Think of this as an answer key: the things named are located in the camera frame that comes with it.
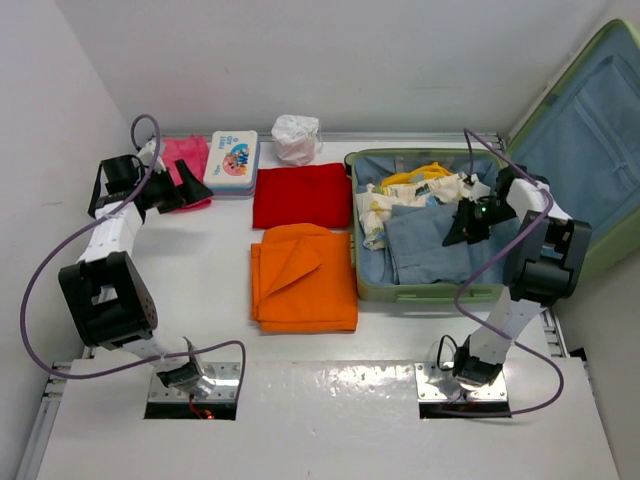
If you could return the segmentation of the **pink towel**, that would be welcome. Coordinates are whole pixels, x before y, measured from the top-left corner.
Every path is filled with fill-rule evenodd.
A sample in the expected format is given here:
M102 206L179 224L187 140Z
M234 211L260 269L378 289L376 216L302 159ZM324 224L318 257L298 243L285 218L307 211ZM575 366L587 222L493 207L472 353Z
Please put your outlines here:
M184 139L164 138L161 153L162 161L176 186L182 184L182 179L175 166L178 160L183 160L193 176L203 182L206 170L209 146L203 136L191 135Z

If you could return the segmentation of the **white first aid box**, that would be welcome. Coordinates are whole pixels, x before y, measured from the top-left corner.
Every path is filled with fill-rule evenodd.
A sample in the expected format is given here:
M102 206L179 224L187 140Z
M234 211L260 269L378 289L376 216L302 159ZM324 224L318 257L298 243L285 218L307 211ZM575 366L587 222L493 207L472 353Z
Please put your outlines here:
M216 131L211 137L203 184L216 197L251 197L256 188L259 157L256 131Z

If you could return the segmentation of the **blue denim garment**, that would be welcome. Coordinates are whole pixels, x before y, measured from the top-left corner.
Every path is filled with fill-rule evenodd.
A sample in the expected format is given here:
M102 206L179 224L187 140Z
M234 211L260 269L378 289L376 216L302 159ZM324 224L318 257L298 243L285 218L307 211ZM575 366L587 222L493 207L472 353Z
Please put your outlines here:
M386 247L398 284L461 284L501 249L497 236L443 246L456 210L451 204L392 207L385 222Z

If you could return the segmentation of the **cartoon print white garment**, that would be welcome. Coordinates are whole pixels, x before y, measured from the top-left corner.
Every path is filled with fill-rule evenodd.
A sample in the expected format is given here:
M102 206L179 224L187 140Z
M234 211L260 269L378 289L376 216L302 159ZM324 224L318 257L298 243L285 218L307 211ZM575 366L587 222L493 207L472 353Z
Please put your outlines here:
M464 172L404 185L381 187L369 183L355 195L357 218L364 233L363 246L371 251L386 247L385 222L396 206L421 208L457 204L464 199L461 183Z

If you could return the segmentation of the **white plastic bag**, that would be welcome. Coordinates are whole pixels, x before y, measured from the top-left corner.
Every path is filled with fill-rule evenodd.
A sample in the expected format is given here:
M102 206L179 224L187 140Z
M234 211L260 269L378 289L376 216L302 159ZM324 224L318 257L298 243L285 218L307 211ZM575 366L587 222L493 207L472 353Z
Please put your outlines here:
M321 123L315 117L281 115L272 126L271 137L276 156L288 166L311 163L322 148Z

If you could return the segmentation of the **red cloth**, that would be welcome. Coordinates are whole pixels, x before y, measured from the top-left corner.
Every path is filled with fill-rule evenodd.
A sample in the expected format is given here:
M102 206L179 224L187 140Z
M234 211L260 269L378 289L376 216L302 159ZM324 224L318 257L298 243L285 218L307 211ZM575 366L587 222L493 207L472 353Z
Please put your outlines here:
M351 223L351 179L340 163L260 169L252 227L310 223L345 229Z

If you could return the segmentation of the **orange cloth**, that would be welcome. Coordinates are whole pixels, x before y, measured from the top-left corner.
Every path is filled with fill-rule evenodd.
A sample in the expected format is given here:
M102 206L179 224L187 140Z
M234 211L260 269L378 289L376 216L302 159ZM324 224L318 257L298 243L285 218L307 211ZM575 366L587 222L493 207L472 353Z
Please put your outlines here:
M250 250L251 317L267 334L353 332L351 236L313 224L267 230Z

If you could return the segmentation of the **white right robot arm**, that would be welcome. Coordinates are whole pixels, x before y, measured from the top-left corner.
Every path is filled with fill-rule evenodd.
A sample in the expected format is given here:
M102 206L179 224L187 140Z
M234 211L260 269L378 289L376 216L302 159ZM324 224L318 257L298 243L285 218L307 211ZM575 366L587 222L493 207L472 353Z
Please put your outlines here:
M442 245L487 240L493 226L511 219L520 228L502 257L502 293L454 355L452 376L469 389L492 384L528 323L574 292L591 240L591 225L557 206L545 178L504 168L492 195L459 203Z

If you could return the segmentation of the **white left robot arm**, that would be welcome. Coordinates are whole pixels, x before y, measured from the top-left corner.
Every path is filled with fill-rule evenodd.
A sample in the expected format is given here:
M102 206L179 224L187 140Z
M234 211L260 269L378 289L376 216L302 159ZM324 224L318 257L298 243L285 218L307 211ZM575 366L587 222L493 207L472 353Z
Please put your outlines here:
M205 399L215 387L213 376L188 338L160 327L154 300L131 258L148 211L168 213L212 195L184 160L174 167L176 177L162 165L149 168L135 155L101 161L88 208L101 223L58 280L86 346L127 351L153 365L164 387Z

